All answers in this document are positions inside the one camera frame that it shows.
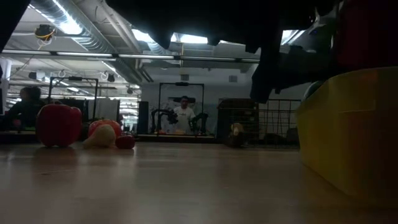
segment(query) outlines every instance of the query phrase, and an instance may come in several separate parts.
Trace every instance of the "ceiling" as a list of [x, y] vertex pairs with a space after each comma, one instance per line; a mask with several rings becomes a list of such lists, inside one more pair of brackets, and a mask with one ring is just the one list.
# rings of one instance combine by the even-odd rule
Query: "ceiling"
[[[117, 53], [124, 54], [153, 54], [147, 42], [137, 40], [134, 37], [134, 47], [139, 52], [133, 52], [129, 44], [121, 37], [118, 28], [109, 22], [106, 14], [99, 7], [101, 4], [98, 0], [73, 0], [74, 5], [88, 18], [92, 29], [97, 29], [113, 47]], [[106, 8], [111, 13], [111, 17], [115, 15], [110, 8]], [[43, 44], [32, 33], [41, 24], [53, 25], [41, 13], [35, 9], [28, 7], [20, 23], [14, 31], [14, 35], [10, 38], [6, 45], [6, 49], [18, 50], [48, 50], [48, 51], [64, 51], [64, 52], [86, 52], [86, 49], [79, 45], [60, 30], [57, 30], [55, 37], [51, 43]], [[194, 55], [194, 56], [210, 56], [210, 57], [234, 57], [234, 58], [259, 58], [259, 52], [250, 54], [245, 52], [245, 46], [232, 43], [220, 43], [217, 46], [207, 44], [181, 43], [172, 42], [167, 54], [172, 55]], [[148, 81], [157, 82], [179, 82], [181, 74], [188, 74], [189, 81], [195, 83], [206, 83], [207, 85], [247, 85], [251, 82], [250, 76], [253, 71], [253, 64], [249, 63], [226, 63], [226, 62], [201, 62], [201, 61], [161, 61], [161, 60], [143, 60], [142, 68], [150, 76], [142, 78], [142, 81], [128, 83], [122, 75], [115, 74], [115, 82], [107, 82], [107, 74], [115, 73], [109, 66], [99, 60], [86, 58], [54, 58], [54, 57], [27, 57], [16, 55], [2, 55], [12, 60], [12, 77], [10, 93], [18, 93], [24, 85], [37, 85], [41, 87], [43, 93], [48, 92], [48, 82], [46, 80], [29, 79], [30, 72], [45, 72], [45, 74], [53, 77], [59, 76], [78, 76], [86, 78], [98, 78], [100, 82], [99, 96], [125, 96], [139, 98], [141, 91], [138, 86], [144, 85]], [[136, 61], [133, 59], [124, 59], [124, 62], [134, 70]], [[230, 82], [229, 77], [235, 76], [236, 82]], [[92, 83], [86, 82], [70, 82], [64, 80], [71, 86], [78, 86], [84, 90], [78, 93], [71, 93], [65, 86], [56, 87], [53, 91], [55, 95], [81, 95], [92, 96], [95, 92]], [[133, 87], [134, 93], [127, 94], [127, 88]]]

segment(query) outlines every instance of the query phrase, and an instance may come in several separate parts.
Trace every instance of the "yellow bin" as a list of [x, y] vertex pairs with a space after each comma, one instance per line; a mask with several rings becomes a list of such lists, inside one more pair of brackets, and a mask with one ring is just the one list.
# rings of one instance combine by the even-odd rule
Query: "yellow bin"
[[297, 110], [303, 163], [344, 193], [398, 205], [398, 67], [329, 79]]

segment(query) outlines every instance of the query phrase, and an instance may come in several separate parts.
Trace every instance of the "fluorescent light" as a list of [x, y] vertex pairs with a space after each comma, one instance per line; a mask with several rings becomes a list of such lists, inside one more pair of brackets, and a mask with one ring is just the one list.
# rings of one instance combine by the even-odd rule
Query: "fluorescent light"
[[102, 60], [102, 61], [107, 61], [107, 62], [115, 62], [116, 58], [96, 58], [96, 57], [92, 57], [92, 58], [87, 58], [87, 60], [94, 60], [94, 61]]
[[68, 90], [75, 91], [75, 92], [78, 92], [78, 91], [79, 91], [79, 89], [77, 89], [77, 88], [75, 88], [75, 87], [70, 87], [70, 88], [68, 88]]
[[12, 99], [7, 99], [6, 100], [8, 103], [16, 104], [18, 101], [12, 100]]
[[128, 106], [128, 105], [126, 105], [126, 106], [120, 106], [120, 108], [131, 108], [131, 109], [137, 109], [137, 105], [136, 105], [136, 106], [133, 106], [133, 105], [131, 105], [131, 106]]
[[41, 50], [3, 50], [2, 54], [35, 54], [35, 55], [51, 55], [50, 52]]
[[245, 62], [245, 63], [260, 63], [260, 59], [244, 58], [244, 59], [242, 59], [242, 62]]
[[191, 43], [191, 44], [207, 44], [206, 37], [199, 37], [199, 36], [188, 35], [188, 34], [182, 35], [180, 41], [183, 43]]
[[160, 59], [160, 60], [174, 60], [172, 55], [130, 55], [130, 54], [119, 54], [121, 58], [137, 58], [137, 59]]
[[131, 102], [131, 101], [121, 101], [120, 104], [121, 105], [135, 105], [135, 106], [138, 105], [137, 102]]
[[59, 56], [81, 56], [81, 57], [112, 57], [112, 54], [102, 53], [80, 53], [80, 52], [57, 52]]
[[136, 37], [137, 40], [145, 41], [145, 42], [155, 42], [149, 34], [143, 33], [137, 29], [132, 29], [132, 33]]
[[117, 96], [117, 97], [109, 97], [111, 100], [138, 100], [137, 97], [130, 96]]

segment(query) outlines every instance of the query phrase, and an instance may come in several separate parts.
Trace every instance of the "person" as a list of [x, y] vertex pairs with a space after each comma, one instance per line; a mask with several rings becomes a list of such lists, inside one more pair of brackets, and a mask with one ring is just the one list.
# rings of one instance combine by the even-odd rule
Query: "person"
[[178, 122], [176, 124], [176, 130], [180, 130], [185, 134], [191, 134], [191, 128], [189, 121], [195, 117], [195, 114], [191, 108], [188, 107], [189, 98], [187, 96], [181, 97], [180, 106], [174, 108], [174, 113], [177, 114]]
[[14, 104], [4, 116], [1, 129], [10, 128], [14, 119], [21, 120], [22, 127], [19, 127], [19, 129], [35, 126], [36, 116], [45, 105], [45, 103], [40, 100], [40, 88], [25, 87], [21, 89], [19, 96], [21, 101]]

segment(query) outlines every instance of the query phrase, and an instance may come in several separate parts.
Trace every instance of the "cable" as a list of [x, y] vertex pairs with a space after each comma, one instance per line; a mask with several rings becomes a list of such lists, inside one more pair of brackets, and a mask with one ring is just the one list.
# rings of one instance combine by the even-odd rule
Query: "cable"
[[30, 58], [20, 67], [20, 68], [17, 68], [17, 70], [13, 73], [13, 74], [11, 74], [10, 76], [9, 76], [9, 78], [11, 78], [11, 77], [13, 77], [14, 75], [16, 75], [19, 71], [23, 71], [24, 70], [24, 68], [27, 66], [27, 64], [30, 62], [30, 60], [32, 60], [32, 58], [33, 57], [35, 57], [35, 55], [32, 55], [32, 56], [30, 56]]
[[58, 72], [58, 77], [63, 78], [65, 77], [67, 74], [65, 73], [64, 70], [61, 70], [60, 72]]
[[104, 72], [104, 73], [101, 73], [101, 79], [102, 80], [107, 80], [108, 79], [108, 77], [109, 77], [109, 75], [106, 73], [106, 72]]

